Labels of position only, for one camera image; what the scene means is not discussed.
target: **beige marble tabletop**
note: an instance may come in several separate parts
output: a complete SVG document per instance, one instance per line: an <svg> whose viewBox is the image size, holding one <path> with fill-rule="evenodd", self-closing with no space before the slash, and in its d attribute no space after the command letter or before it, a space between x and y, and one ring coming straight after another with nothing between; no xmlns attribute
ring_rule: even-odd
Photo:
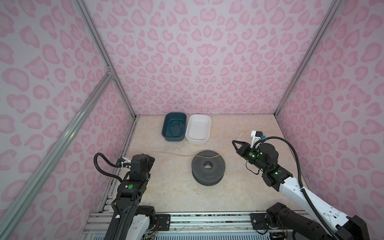
<svg viewBox="0 0 384 240"><path fill-rule="evenodd" d="M156 154L155 151L188 155L202 150L222 153L237 140L251 143L251 131L262 131L266 136L283 134L273 115L210 116L212 119L209 140L205 145L191 144L185 138L181 142L167 142L161 135L164 116L141 116L126 157L148 154L154 157L151 179L141 205L151 205L156 212L213 212L213 211L265 211L281 202L292 210L302 210L288 197L267 187L261 174L254 175L245 168L245 160L234 148L225 152L223 179L214 186L203 186L195 181L191 172L193 157ZM279 152L279 164L297 177L297 169L289 147L279 140L268 140ZM256 167L248 165L253 171ZM124 177L126 170L120 172Z"/></svg>

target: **white tray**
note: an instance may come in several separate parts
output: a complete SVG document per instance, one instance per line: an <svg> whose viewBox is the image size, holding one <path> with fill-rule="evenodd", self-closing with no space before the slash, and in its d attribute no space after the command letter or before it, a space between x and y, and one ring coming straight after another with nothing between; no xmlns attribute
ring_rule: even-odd
<svg viewBox="0 0 384 240"><path fill-rule="evenodd" d="M211 118L207 115L193 114L188 120L185 136L190 143L205 144L209 138Z"/></svg>

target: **yellow cord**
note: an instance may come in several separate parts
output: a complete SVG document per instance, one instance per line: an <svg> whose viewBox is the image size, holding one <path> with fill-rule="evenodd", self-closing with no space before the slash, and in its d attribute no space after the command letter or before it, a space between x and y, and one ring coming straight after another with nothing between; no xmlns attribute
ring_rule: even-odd
<svg viewBox="0 0 384 240"><path fill-rule="evenodd" d="M241 138L241 136L243 135L243 132L244 132L244 126L243 124L240 123L240 125L243 127L243 131L241 132L240 134L240 137L237 139L239 140ZM221 154L225 153L226 151L228 151L229 149L231 149L231 147L233 146L230 146L229 148L227 148L224 152L220 153L219 155L217 156L214 156L214 157L218 157L220 156ZM176 155L176 156L180 156L180 157L202 157L202 158L214 158L214 157L203 157L203 156L198 156L198 155L195 155L195 154L191 154L191 155L180 155L180 154L176 154L176 153L171 153L171 152L152 152L152 153L163 153L163 154L171 154L171 155Z"/></svg>

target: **pink leopard print wallpaper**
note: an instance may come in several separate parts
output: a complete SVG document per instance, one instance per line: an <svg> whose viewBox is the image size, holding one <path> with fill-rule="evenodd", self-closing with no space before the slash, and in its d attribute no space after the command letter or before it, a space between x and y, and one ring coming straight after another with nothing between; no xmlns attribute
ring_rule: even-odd
<svg viewBox="0 0 384 240"><path fill-rule="evenodd" d="M384 236L383 1L348 0L278 118L314 192Z"/></svg>
<svg viewBox="0 0 384 240"><path fill-rule="evenodd" d="M0 3L0 217L106 73L71 0Z"/></svg>
<svg viewBox="0 0 384 240"><path fill-rule="evenodd" d="M331 0L86 0L136 114L273 113Z"/></svg>
<svg viewBox="0 0 384 240"><path fill-rule="evenodd" d="M110 83L63 158L45 182L10 240L79 239L89 213L96 212L109 177L93 165L103 153L117 159L131 119L114 83ZM101 157L106 172L112 167Z"/></svg>

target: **perforated round disc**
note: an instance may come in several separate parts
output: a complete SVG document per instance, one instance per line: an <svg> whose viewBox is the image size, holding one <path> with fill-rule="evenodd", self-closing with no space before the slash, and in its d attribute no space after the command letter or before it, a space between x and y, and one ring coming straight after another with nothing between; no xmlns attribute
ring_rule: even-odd
<svg viewBox="0 0 384 240"><path fill-rule="evenodd" d="M218 153L205 150L196 154L203 157L214 157ZM192 160L192 175L195 180L204 186L213 186L223 178L225 162L221 156L214 158L194 157Z"/></svg>

